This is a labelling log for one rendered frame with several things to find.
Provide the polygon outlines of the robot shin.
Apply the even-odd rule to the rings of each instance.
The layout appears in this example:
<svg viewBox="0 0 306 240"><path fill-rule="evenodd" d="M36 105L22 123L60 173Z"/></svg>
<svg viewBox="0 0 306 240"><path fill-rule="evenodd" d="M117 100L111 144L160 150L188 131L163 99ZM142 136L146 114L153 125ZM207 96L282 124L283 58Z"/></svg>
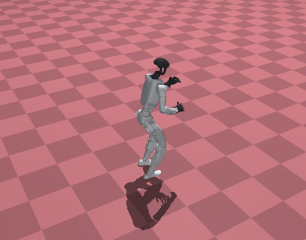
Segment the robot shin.
<svg viewBox="0 0 306 240"><path fill-rule="evenodd" d="M157 145L157 141L151 141L150 138L148 138L146 146L145 146L145 153L143 156L143 161L146 162L148 160L148 158L150 157L151 153L154 151L156 145Z"/></svg>
<svg viewBox="0 0 306 240"><path fill-rule="evenodd" d="M151 164L150 167L147 171L148 176L151 176L153 174L153 172L155 171L155 169L157 168L157 166L160 164L160 162L162 161L163 157L166 154L167 149L165 147L160 147L158 152L154 152L152 155L152 159L151 159Z"/></svg>

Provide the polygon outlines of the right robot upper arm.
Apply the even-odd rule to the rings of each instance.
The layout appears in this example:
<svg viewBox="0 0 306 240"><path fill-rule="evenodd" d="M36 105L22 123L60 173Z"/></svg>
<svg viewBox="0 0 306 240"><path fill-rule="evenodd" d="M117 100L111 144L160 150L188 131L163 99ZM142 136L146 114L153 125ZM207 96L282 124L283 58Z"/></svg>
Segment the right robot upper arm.
<svg viewBox="0 0 306 240"><path fill-rule="evenodd" d="M156 84L156 92L158 93L158 100L159 100L159 112L164 114L165 106L166 106L166 86L159 82Z"/></svg>

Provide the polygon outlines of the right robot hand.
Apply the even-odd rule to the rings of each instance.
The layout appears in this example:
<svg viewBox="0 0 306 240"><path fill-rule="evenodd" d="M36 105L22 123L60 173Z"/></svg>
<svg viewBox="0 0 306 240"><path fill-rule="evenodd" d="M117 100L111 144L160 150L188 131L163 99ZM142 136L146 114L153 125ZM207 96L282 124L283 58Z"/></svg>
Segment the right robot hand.
<svg viewBox="0 0 306 240"><path fill-rule="evenodd" d="M183 107L182 103L179 104L179 102L177 102L177 105L173 108L177 108L178 112L183 112L184 111L184 107ZM178 112L176 112L176 113L178 113Z"/></svg>

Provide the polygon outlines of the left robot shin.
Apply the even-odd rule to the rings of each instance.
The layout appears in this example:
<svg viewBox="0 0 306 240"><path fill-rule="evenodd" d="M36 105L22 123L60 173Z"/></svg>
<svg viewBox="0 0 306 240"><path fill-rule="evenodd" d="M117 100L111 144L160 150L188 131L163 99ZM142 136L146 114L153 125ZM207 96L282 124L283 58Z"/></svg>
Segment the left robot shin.
<svg viewBox="0 0 306 240"><path fill-rule="evenodd" d="M146 162L148 160L148 158L150 157L151 153L154 151L156 145L157 145L157 141L151 141L150 138L148 138L146 146L145 146L145 153L143 156L143 161Z"/></svg>

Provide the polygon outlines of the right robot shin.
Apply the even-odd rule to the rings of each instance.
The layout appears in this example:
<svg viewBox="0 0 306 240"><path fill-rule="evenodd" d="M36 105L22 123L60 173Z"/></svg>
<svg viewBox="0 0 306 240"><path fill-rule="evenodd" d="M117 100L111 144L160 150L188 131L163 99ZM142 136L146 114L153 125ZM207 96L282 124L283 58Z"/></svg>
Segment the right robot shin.
<svg viewBox="0 0 306 240"><path fill-rule="evenodd" d="M153 174L153 172L155 171L155 169L157 168L157 166L160 164L160 162L162 161L163 157L166 154L167 149L165 147L160 147L158 152L154 152L152 155L152 159L151 159L151 164L150 167L147 171L148 176L151 176Z"/></svg>

